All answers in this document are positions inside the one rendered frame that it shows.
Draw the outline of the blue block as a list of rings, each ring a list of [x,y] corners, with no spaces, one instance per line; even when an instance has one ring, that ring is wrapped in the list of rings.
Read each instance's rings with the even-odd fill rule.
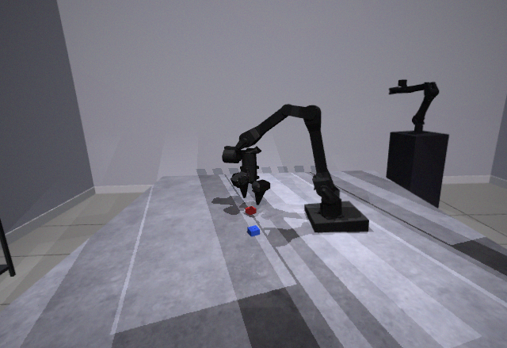
[[[251,237],[255,235],[260,235],[260,229],[256,225],[248,227],[247,231]]]

